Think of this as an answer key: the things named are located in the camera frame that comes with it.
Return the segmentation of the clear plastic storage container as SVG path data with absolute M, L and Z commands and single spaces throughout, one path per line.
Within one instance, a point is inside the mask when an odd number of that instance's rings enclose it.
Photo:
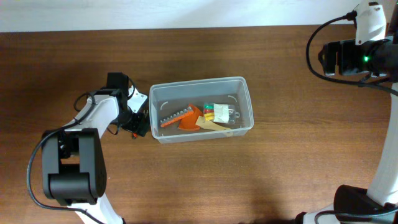
M 160 126 L 160 120 L 189 105 L 202 110 L 205 103 L 233 105 L 239 117 L 234 124 L 222 124 L 224 130 L 184 131 L 178 123 Z M 243 136 L 254 126 L 251 97 L 243 77 L 223 77 L 151 86 L 149 118 L 152 136 L 162 144 Z

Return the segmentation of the orange socket bit rail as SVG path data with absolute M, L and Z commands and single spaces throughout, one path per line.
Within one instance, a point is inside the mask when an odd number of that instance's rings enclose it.
M 181 111 L 178 111 L 178 112 L 168 116 L 167 118 L 160 120 L 160 127 L 164 128 L 166 126 L 174 124 L 177 121 L 180 121 L 181 119 L 184 119 L 187 116 L 192 115 L 193 113 L 194 113 L 194 111 L 193 111 L 192 107 L 189 106 Z

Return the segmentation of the orange scraper with wooden handle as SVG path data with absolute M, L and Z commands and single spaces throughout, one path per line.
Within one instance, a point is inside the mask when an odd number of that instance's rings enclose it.
M 179 130 L 190 132 L 199 131 L 201 129 L 208 131 L 231 131 L 231 128 L 214 122 L 214 109 L 205 109 L 202 111 L 193 104 L 189 104 L 189 107 L 193 110 L 193 114 L 181 119 L 178 125 Z

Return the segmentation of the clear box of screwdriver bits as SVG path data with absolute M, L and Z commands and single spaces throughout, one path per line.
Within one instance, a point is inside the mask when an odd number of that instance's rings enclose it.
M 241 115 L 236 110 L 235 105 L 205 103 L 203 105 L 203 116 L 206 121 L 234 124 Z

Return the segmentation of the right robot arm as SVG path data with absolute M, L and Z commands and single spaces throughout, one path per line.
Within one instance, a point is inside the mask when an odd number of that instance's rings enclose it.
M 388 19 L 380 1 L 360 1 L 347 14 L 325 22 L 310 36 L 305 48 L 307 67 L 315 77 L 342 85 L 387 93 L 390 113 L 385 137 L 374 137 L 381 150 L 368 187 L 339 186 L 331 204 L 302 212 L 294 223 L 397 223 L 397 1 Z M 326 43 L 318 53 L 316 71 L 310 49 L 325 27 L 351 21 L 355 37 Z

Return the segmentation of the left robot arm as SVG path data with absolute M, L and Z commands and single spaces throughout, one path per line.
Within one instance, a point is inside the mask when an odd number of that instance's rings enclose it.
M 148 97 L 121 72 L 107 75 L 99 90 L 83 94 L 86 105 L 61 128 L 46 131 L 39 142 L 42 152 L 44 195 L 56 200 L 49 210 L 78 214 L 84 223 L 124 223 L 105 194 L 107 173 L 101 146 L 102 135 L 114 125 L 132 138 L 145 136 L 149 115 L 143 112 Z

